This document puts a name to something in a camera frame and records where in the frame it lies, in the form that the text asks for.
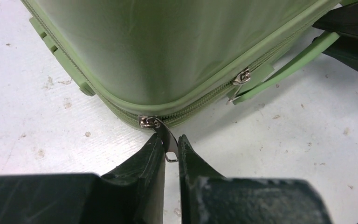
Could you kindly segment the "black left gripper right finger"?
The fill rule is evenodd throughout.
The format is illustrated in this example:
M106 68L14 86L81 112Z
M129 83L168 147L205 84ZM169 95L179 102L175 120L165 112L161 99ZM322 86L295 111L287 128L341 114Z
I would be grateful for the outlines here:
M184 224L329 224L328 211L305 180L228 178L178 140Z

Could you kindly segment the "silver zipper pull tab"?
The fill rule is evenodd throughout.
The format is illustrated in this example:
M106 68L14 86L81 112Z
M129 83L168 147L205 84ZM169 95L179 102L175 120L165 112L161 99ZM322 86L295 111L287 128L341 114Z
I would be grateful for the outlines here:
M141 128L153 129L162 140L167 162L174 163L179 160L178 142L169 128L157 117L138 115Z

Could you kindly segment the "green suitcase with blue lining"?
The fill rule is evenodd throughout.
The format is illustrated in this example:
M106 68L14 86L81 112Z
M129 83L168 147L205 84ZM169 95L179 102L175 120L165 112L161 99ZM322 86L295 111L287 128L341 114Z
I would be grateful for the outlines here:
M279 83L331 46L324 32L278 71L281 58L336 0L25 0L30 23L79 89L121 120L182 124L251 79L231 104Z

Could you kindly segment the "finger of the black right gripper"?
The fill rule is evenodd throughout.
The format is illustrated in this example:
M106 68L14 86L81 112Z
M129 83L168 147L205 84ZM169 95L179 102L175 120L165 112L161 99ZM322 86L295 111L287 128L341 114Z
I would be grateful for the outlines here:
M358 39L342 36L324 50L323 54L335 58L358 72Z
M330 10L314 22L312 26L320 30L358 39L358 0Z

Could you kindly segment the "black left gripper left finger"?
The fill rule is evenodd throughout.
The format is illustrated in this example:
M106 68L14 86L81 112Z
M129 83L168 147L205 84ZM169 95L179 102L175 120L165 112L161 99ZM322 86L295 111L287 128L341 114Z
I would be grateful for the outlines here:
M0 224L160 224L165 156L152 135L129 159L94 173L0 176Z

